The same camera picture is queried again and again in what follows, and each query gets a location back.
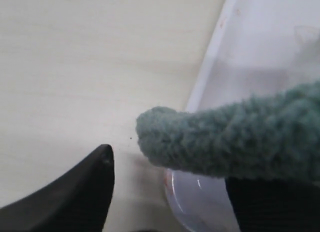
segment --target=green fleece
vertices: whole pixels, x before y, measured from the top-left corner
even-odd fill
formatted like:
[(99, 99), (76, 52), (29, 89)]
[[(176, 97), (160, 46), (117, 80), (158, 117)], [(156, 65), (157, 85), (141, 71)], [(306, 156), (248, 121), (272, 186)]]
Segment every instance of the green fleece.
[(320, 180), (320, 81), (196, 113), (155, 107), (137, 118), (156, 166), (212, 177)]

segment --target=table surface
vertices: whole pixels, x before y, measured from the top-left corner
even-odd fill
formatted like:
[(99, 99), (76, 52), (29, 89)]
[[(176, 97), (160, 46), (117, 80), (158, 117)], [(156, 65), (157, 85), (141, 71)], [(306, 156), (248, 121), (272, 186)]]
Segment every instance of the table surface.
[(106, 229), (180, 231), (135, 120), (184, 109), (223, 2), (0, 0), (0, 206), (110, 144)]

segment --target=black object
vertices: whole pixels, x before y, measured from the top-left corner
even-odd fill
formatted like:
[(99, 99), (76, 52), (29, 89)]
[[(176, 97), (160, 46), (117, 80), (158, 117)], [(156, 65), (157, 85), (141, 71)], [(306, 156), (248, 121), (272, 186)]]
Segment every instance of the black object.
[(101, 232), (113, 197), (114, 155), (101, 145), (44, 188), (0, 209), (0, 232)]
[(298, 181), (226, 179), (241, 232), (320, 232), (320, 188)]

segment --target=sherpa fleece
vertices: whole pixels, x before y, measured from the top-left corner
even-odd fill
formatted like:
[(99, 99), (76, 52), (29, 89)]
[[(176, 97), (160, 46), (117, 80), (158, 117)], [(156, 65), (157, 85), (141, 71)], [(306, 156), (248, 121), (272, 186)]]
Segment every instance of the sherpa fleece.
[(320, 81), (196, 113), (155, 107), (137, 118), (156, 166), (212, 177), (320, 180)]

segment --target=white edge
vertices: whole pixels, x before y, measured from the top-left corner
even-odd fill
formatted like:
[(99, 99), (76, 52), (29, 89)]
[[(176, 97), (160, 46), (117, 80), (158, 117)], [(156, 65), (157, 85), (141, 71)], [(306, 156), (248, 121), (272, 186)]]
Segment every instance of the white edge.
[(207, 51), (204, 55), (204, 59), (200, 67), (195, 85), (192, 89), (190, 98), (186, 105), (185, 110), (187, 112), (193, 113), (196, 112), (199, 108), (201, 98), (207, 85), (207, 81), (212, 72), (212, 68), (216, 63), (219, 48), (223, 41), (226, 28), (228, 27), (229, 20), (233, 15), (233, 10), (236, 2), (237, 0), (225, 0), (223, 4), (219, 19), (217, 20), (213, 35), (209, 42)]

